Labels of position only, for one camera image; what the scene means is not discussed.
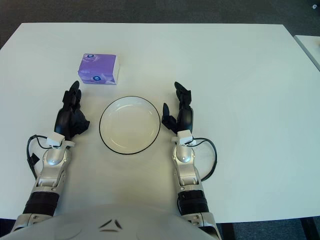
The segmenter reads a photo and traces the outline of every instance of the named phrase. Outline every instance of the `purple tissue box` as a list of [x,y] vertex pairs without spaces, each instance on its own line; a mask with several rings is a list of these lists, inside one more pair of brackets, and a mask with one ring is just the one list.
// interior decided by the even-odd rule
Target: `purple tissue box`
[[116,55],[83,55],[78,75],[84,84],[117,84],[119,62]]

